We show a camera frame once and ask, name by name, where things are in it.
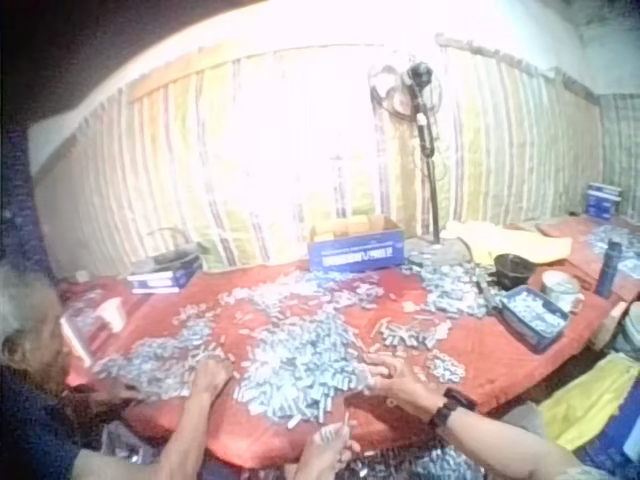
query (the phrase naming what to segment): sleeve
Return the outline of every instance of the sleeve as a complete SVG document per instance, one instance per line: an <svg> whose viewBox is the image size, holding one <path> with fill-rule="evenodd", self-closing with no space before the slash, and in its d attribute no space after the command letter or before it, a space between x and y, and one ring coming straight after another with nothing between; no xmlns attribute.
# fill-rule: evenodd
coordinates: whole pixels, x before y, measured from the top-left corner
<svg viewBox="0 0 640 480"><path fill-rule="evenodd" d="M71 478L80 447L48 414L50 400L2 370L0 448L9 464L4 467L15 478Z"/></svg>

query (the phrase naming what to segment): blue box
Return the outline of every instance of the blue box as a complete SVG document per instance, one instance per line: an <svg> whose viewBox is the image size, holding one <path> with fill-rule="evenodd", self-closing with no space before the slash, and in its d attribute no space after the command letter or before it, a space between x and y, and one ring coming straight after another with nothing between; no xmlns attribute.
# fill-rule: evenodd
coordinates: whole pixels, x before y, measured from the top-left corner
<svg viewBox="0 0 640 480"><path fill-rule="evenodd" d="M539 330L533 328L518 314L511 310L507 302L511 298L517 297L525 291L533 296L542 299L544 309L553 313L557 317L560 317L564 321L564 327L558 329L552 335L545 335L543 332L540 332ZM511 327L513 333L515 333L521 340L523 340L534 352L541 352L547 349L556 340L558 340L562 336L562 333L564 332L569 321L569 314L567 312L562 310L558 305L553 303L542 293L526 285L522 285L507 292L500 299L500 306L502 307L502 318L504 318L508 326Z"/></svg>
<svg viewBox="0 0 640 480"><path fill-rule="evenodd" d="M592 218L600 220L611 220L615 214L610 208L598 208L597 206L587 205L585 213Z"/></svg>
<svg viewBox="0 0 640 480"><path fill-rule="evenodd" d="M311 270L364 272L404 263L404 232L393 220L371 215L332 223L329 231L311 229Z"/></svg>
<svg viewBox="0 0 640 480"><path fill-rule="evenodd" d="M132 293L177 293L202 270L200 255L186 258L171 270L128 275Z"/></svg>
<svg viewBox="0 0 640 480"><path fill-rule="evenodd" d="M610 220L618 209L620 197L595 190L587 191L585 212L590 217Z"/></svg>
<svg viewBox="0 0 640 480"><path fill-rule="evenodd" d="M606 195L611 195L614 197L620 197L622 195L622 189L618 187L614 187L612 185L606 185L604 183L589 183L587 187L587 192L597 192L604 193Z"/></svg>

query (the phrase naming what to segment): yellow cloth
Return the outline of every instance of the yellow cloth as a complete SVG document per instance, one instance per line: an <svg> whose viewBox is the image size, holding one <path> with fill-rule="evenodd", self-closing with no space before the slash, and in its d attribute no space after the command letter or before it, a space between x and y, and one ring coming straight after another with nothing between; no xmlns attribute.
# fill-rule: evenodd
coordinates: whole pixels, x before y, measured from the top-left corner
<svg viewBox="0 0 640 480"><path fill-rule="evenodd" d="M473 259L491 265L501 253L513 253L533 263L549 263L567 258L570 238L549 238L539 233L508 230L488 222L449 222L442 232L446 238L461 238L471 248Z"/></svg>
<svg viewBox="0 0 640 480"><path fill-rule="evenodd" d="M549 438L568 450L591 440L617 413L638 373L638 362L612 353L556 392L540 405Z"/></svg>

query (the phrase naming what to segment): blue bottle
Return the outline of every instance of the blue bottle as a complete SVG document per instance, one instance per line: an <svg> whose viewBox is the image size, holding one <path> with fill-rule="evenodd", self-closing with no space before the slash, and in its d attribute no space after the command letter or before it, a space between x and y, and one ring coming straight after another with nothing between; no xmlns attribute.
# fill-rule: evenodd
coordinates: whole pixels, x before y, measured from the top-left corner
<svg viewBox="0 0 640 480"><path fill-rule="evenodd" d="M622 244L614 240L609 240L607 251L604 252L604 261L596 284L596 295L602 298L609 298L613 291L613 282L618 274L618 263L622 258Z"/></svg>

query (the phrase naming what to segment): person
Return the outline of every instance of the person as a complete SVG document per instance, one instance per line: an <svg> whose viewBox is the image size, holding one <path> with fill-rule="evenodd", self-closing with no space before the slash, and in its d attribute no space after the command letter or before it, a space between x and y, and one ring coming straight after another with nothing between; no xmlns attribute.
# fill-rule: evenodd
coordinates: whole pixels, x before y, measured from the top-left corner
<svg viewBox="0 0 640 480"><path fill-rule="evenodd" d="M382 395L407 412L430 421L447 402L422 382L402 358L367 355L372 378L368 394ZM511 479L607 479L585 467L560 446L524 429L465 408L455 408L438 428L445 440L470 459L500 477Z"/></svg>
<svg viewBox="0 0 640 480"><path fill-rule="evenodd" d="M135 465L81 448L62 408L70 352L60 325L55 290L40 275L0 266L0 471L3 478L47 480L190 480L203 461L209 411L229 381L229 362L204 357L176 431L153 465ZM116 403L116 392L111 400ZM100 409L109 397L85 402ZM307 442L296 480L326 480L351 458L357 444L348 425L334 425L330 441Z"/></svg>

